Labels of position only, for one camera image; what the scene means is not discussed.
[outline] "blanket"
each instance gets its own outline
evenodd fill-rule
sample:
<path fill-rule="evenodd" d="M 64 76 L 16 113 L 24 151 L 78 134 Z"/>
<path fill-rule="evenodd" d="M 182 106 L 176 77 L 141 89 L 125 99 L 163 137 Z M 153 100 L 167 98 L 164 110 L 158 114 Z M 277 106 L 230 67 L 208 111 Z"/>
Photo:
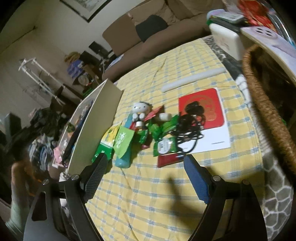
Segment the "blanket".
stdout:
<path fill-rule="evenodd" d="M 139 66 L 118 81 L 117 87 L 124 92 L 114 124 L 126 121 L 135 102 L 145 101 L 154 107 L 164 104 L 166 112 L 177 114 L 179 97 L 217 87 L 226 112 L 231 148 L 193 156 L 212 175 L 226 181 L 248 179 L 261 202 L 265 183 L 259 141 L 242 93 L 230 74 L 225 72 L 167 93 L 160 91 L 164 83 L 222 66 L 202 39 L 183 44 Z M 104 240 L 187 240 L 206 205 L 198 199 L 183 163 L 157 168 L 152 148 L 134 150 L 128 169 L 117 168 L 115 159 L 116 156 L 94 198 L 86 204 Z M 214 238 L 225 230 L 230 204 L 225 204 Z"/>

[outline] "framed picture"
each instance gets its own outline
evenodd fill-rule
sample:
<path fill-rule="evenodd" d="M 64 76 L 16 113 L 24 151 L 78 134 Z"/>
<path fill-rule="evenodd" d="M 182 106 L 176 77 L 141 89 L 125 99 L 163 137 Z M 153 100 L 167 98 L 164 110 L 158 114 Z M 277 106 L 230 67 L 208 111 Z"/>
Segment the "framed picture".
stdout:
<path fill-rule="evenodd" d="M 89 23 L 111 0 L 60 0 L 60 2 L 67 5 Z"/>

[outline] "screw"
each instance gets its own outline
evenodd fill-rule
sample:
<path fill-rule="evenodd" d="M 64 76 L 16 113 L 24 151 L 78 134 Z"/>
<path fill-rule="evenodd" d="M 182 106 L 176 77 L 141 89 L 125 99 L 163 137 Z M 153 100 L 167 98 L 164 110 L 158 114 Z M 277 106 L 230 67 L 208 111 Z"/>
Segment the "screw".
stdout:
<path fill-rule="evenodd" d="M 215 182 L 219 182 L 219 181 L 221 181 L 221 177 L 219 177 L 219 176 L 213 176 L 213 180 Z"/>
<path fill-rule="evenodd" d="M 43 185 L 49 184 L 49 180 L 48 180 L 48 179 L 43 180 L 43 181 L 42 181 L 42 184 L 43 184 Z"/>
<path fill-rule="evenodd" d="M 74 174 L 71 176 L 71 179 L 74 181 L 74 180 L 77 180 L 79 178 L 79 175 L 78 174 Z"/>
<path fill-rule="evenodd" d="M 250 184 L 250 182 L 248 180 L 245 180 L 245 179 L 242 181 L 242 183 L 245 184 L 245 185 L 249 185 Z"/>

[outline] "white foam tube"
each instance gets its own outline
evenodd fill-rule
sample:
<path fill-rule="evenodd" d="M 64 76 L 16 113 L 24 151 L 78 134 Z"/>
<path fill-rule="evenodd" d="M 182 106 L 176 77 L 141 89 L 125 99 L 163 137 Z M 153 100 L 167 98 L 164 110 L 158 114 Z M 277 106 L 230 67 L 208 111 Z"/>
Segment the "white foam tube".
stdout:
<path fill-rule="evenodd" d="M 224 67 L 219 67 L 219 68 L 216 68 L 216 69 L 210 69 L 210 70 L 198 73 L 198 74 L 194 74 L 194 75 L 179 79 L 179 80 L 177 80 L 175 82 L 165 84 L 161 88 L 161 92 L 164 93 L 164 92 L 179 88 L 179 87 L 181 87 L 183 85 L 193 83 L 193 82 L 195 82 L 197 80 L 202 80 L 202 79 L 209 78 L 209 77 L 212 77 L 212 76 L 215 76 L 215 75 L 218 75 L 218 74 L 222 74 L 225 71 L 226 70 L 225 70 Z"/>

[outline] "brown sofa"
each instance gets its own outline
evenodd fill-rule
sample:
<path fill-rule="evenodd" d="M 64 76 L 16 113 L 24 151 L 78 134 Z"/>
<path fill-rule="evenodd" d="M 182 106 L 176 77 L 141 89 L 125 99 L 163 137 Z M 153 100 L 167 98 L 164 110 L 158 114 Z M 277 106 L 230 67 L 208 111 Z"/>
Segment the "brown sofa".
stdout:
<path fill-rule="evenodd" d="M 162 10 L 157 11 L 162 2 L 165 4 L 165 10 L 162 6 Z M 105 71 L 103 80 L 109 79 L 114 82 L 159 54 L 208 35 L 210 30 L 206 24 L 207 12 L 223 7 L 221 0 L 146 0 L 142 2 L 119 17 L 104 31 L 103 37 L 115 55 L 123 54 L 123 57 Z M 135 25 L 150 14 L 161 16 L 169 26 L 142 42 Z"/>

